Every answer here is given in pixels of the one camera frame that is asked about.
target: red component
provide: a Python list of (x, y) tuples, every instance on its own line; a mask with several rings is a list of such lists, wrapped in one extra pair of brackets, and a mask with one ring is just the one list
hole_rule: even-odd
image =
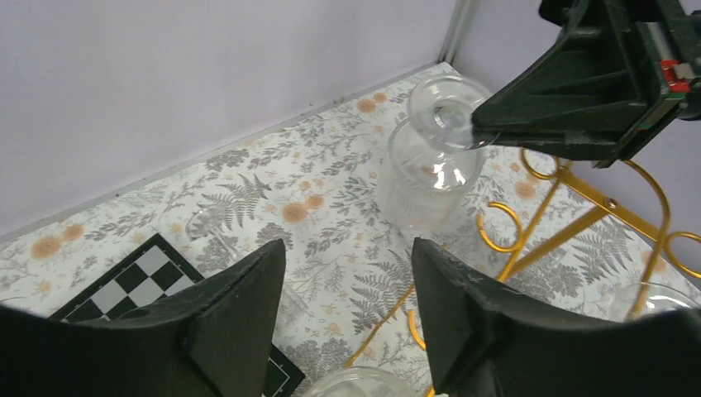
[(689, 83), (685, 79), (679, 79), (675, 74), (675, 65), (678, 65), (678, 60), (662, 60), (660, 61), (660, 67), (662, 68), (662, 73), (665, 75), (667, 84), (670, 86), (670, 91), (673, 93), (688, 93), (691, 91)]

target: lavender wall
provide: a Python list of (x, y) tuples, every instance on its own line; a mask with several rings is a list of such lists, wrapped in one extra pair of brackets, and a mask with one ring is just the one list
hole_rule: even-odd
[(438, 57), (455, 0), (0, 2), (0, 236)]

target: glass decanter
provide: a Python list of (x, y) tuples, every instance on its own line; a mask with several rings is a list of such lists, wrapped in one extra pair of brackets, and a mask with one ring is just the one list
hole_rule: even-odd
[(489, 91), (473, 80), (439, 75), (423, 80), (408, 100), (408, 118), (392, 132), (379, 174), (377, 203), (403, 230), (439, 228), (472, 189), (484, 163), (474, 141), (472, 112)]

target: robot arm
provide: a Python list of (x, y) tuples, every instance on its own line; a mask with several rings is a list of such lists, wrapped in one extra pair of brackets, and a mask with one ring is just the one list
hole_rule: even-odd
[(540, 15), (560, 36), (476, 109), (476, 141), (606, 168), (701, 118), (701, 15), (678, 0), (543, 0)]

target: orange flower print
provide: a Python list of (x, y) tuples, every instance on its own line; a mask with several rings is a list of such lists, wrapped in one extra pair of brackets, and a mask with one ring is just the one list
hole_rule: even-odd
[(336, 306), (334, 306), (333, 304), (323, 304), (322, 307), (325, 308), (324, 313), (326, 314), (334, 314), (336, 312)]
[(363, 113), (372, 113), (374, 112), (377, 105), (375, 105), (374, 102), (372, 102), (369, 99), (361, 99), (360, 101), (358, 101), (355, 107)]
[(307, 218), (307, 209), (300, 203), (290, 203), (283, 208), (283, 218), (290, 223), (300, 223)]
[(61, 233), (61, 237), (63, 237), (65, 242), (71, 242), (75, 239), (80, 238), (83, 233), (85, 232), (85, 229), (83, 228), (83, 225), (70, 225), (64, 230), (63, 233)]
[(60, 238), (56, 236), (42, 237), (31, 246), (31, 257), (34, 259), (51, 258), (60, 248)]
[(134, 235), (134, 242), (136, 244), (141, 244), (142, 242), (146, 241), (146, 236), (144, 236), (143, 233), (137, 233)]
[(373, 95), (373, 101), (377, 104), (385, 103), (387, 101), (387, 95), (383, 93), (376, 93)]
[(516, 195), (524, 200), (532, 200), (536, 197), (536, 189), (528, 182), (516, 183)]
[[(640, 259), (642, 259), (643, 266), (647, 266), (647, 262), (650, 260), (651, 255), (652, 251), (645, 251), (640, 255)], [(653, 266), (653, 272), (657, 274), (662, 274), (665, 272), (665, 270), (667, 270), (667, 261), (665, 261), (661, 256), (658, 256), (657, 259), (655, 259), (655, 264)]]
[(311, 195), (304, 205), (309, 209), (319, 209), (324, 205), (324, 198), (318, 194)]
[(368, 360), (374, 360), (376, 357), (374, 350), (372, 350), (370, 347), (366, 347), (365, 350), (363, 350), (363, 356), (365, 356), (365, 358)]
[(51, 292), (51, 282), (48, 280), (43, 280), (41, 281), (37, 286), (36, 286), (36, 291), (39, 292), (40, 294), (48, 294)]
[(338, 326), (336, 323), (330, 323), (329, 326), (327, 327), (327, 331), (324, 333), (324, 335), (338, 335), (338, 336), (343, 336), (341, 333), (341, 327)]

